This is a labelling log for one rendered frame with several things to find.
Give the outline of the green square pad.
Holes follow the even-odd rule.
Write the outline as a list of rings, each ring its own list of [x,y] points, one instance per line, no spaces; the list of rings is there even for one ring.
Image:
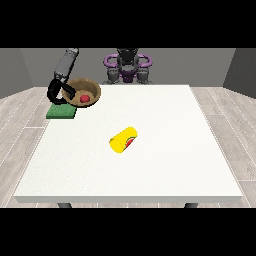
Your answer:
[[[49,108],[47,119],[73,119],[77,108],[70,104],[55,105],[52,104]]]

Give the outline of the brown wooden bowl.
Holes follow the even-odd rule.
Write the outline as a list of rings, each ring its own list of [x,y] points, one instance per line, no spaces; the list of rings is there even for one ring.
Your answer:
[[[62,90],[62,97],[72,106],[75,107],[88,107],[95,104],[101,96],[101,88],[98,83],[88,78],[76,78],[69,80],[67,84],[74,88],[76,91],[75,97],[70,99],[70,94],[65,90]],[[82,95],[88,95],[89,102],[82,103],[80,97]]]

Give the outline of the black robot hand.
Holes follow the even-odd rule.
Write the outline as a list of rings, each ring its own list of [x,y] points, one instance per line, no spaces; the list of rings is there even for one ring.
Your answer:
[[[66,83],[62,83],[58,79],[53,79],[50,82],[47,91],[47,97],[51,103],[54,103],[55,105],[62,105],[67,103],[67,101],[64,98],[59,99],[57,97],[60,89],[63,89],[64,91],[68,92],[70,94],[70,99],[73,99],[75,97],[76,91],[74,88],[72,88]]]

